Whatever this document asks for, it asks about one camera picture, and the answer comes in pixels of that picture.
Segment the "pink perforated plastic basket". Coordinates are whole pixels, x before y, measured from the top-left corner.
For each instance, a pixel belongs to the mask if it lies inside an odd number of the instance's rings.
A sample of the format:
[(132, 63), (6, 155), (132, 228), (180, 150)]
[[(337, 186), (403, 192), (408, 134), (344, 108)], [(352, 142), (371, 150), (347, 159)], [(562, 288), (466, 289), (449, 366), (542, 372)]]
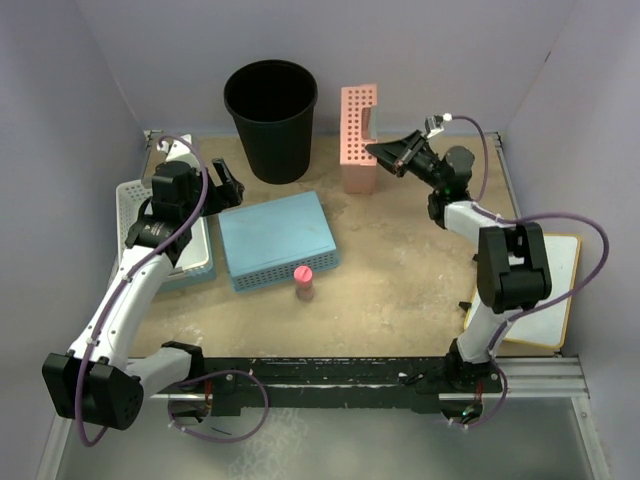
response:
[(372, 194), (375, 190), (377, 160), (366, 146), (377, 142), (376, 108), (376, 84), (341, 88), (339, 163), (347, 194)]

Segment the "blue perforated plastic basket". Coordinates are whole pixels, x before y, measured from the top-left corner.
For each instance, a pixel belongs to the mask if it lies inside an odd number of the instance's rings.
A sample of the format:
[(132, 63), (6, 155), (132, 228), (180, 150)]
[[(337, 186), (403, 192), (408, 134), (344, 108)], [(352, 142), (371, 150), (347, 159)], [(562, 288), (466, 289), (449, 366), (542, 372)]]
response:
[(225, 211), (218, 223), (231, 287), (237, 293), (290, 281), (300, 266), (322, 272), (340, 265), (314, 191)]

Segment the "large black plastic bucket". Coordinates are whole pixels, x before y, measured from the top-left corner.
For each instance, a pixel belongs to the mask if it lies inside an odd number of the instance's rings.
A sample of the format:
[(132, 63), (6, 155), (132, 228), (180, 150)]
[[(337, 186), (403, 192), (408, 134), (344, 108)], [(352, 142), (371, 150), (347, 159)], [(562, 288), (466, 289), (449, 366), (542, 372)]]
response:
[(250, 63), (229, 77), (223, 99), (259, 180), (284, 185), (306, 173), (318, 99), (307, 69), (280, 59)]

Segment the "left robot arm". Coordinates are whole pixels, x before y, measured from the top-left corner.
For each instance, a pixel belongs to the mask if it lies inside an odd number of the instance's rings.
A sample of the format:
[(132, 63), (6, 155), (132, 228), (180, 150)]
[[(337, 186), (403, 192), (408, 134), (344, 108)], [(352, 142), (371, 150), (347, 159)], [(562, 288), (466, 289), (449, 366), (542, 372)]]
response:
[(114, 281), (82, 334), (51, 353), (42, 375), (56, 413), (110, 429), (129, 428), (150, 396), (175, 384), (184, 392), (206, 378), (202, 350), (169, 341), (134, 360), (131, 346), (151, 301), (192, 243), (206, 238), (203, 220), (243, 201), (244, 186), (221, 158), (221, 182), (185, 161), (167, 161), (151, 177), (125, 237)]

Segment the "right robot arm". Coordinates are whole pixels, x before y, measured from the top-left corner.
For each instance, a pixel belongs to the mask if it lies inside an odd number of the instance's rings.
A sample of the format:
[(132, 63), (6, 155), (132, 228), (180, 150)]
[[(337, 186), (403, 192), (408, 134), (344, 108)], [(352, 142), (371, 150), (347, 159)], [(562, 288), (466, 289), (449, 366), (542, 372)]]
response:
[(441, 229), (476, 246), (476, 291), (481, 304), (471, 325), (456, 338), (440, 375), (456, 391), (467, 391), (497, 370), (497, 346), (510, 330), (504, 318), (524, 313), (550, 296), (552, 280), (544, 233), (536, 222), (502, 225), (481, 214), (468, 184), (475, 157), (454, 146), (443, 156), (418, 131), (392, 142), (366, 147), (377, 163), (394, 176), (411, 173), (433, 188), (427, 197), (429, 218)]

